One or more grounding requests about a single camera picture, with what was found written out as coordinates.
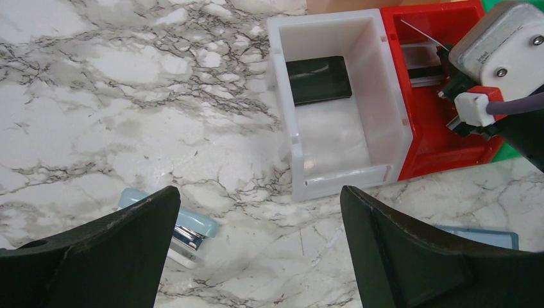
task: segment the screw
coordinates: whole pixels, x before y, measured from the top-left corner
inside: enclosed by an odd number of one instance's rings
[[[497,77],[504,77],[506,76],[507,73],[508,73],[508,70],[505,69],[504,67],[498,68],[497,71],[495,72]]]
[[[532,40],[532,44],[535,46],[538,46],[544,43],[544,37],[542,35],[536,35],[531,40]]]

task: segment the purple cable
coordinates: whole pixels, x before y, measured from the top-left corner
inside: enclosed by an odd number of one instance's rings
[[[490,101],[486,112],[488,114],[524,114],[540,109],[544,109],[544,92],[513,101]]]

